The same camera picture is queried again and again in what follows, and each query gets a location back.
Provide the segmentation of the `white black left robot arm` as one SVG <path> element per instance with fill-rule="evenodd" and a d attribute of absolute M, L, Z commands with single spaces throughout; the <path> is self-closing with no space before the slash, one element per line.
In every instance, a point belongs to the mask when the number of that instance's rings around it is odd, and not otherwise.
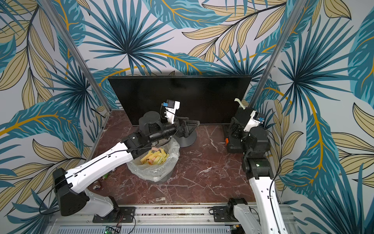
<path fill-rule="evenodd" d="M 199 121 L 172 115 L 163 122 L 158 112 L 150 111 L 139 119 L 137 131 L 91 161 L 69 170 L 53 172 L 54 193 L 62 216 L 76 213 L 94 214 L 101 219 L 117 221 L 123 212 L 113 197 L 103 197 L 88 187 L 113 169 L 131 162 L 150 150 L 154 143 L 177 135 L 190 136 Z"/>

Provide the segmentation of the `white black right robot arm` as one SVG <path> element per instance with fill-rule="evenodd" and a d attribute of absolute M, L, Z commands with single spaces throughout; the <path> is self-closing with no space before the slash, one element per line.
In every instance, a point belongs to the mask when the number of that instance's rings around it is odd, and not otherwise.
<path fill-rule="evenodd" d="M 228 216 L 237 220 L 246 234 L 286 234 L 275 189 L 275 174 L 265 154 L 270 150 L 265 116 L 253 111 L 246 122 L 233 117 L 227 131 L 229 153 L 242 153 L 242 170 L 255 196 L 255 217 L 244 199 L 229 199 Z"/>

